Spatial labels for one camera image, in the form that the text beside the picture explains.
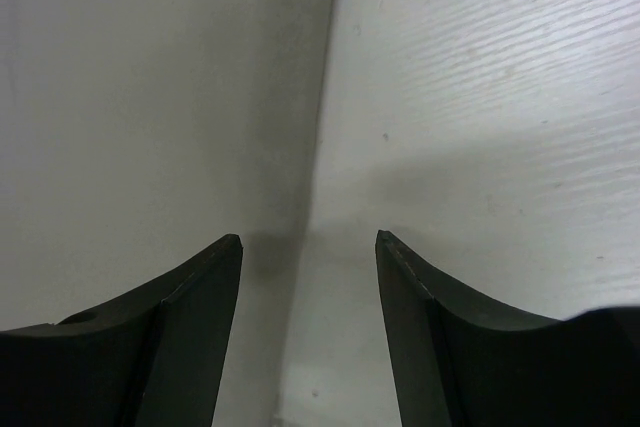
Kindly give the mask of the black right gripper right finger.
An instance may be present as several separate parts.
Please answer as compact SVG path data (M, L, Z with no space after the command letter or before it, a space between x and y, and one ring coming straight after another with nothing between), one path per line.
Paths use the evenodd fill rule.
M375 254L403 425L638 424L637 307L552 319L471 288L391 232Z

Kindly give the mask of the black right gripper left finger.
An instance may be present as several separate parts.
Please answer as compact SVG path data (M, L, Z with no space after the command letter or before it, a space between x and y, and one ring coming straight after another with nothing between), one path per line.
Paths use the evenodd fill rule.
M110 301L2 332L2 425L211 425L242 258L227 234Z

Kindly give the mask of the grey cloth napkin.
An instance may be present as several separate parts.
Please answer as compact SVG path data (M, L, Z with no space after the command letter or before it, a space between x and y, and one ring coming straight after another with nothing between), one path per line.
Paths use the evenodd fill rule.
M266 426L332 0L1 0L1 326L244 246L217 426Z

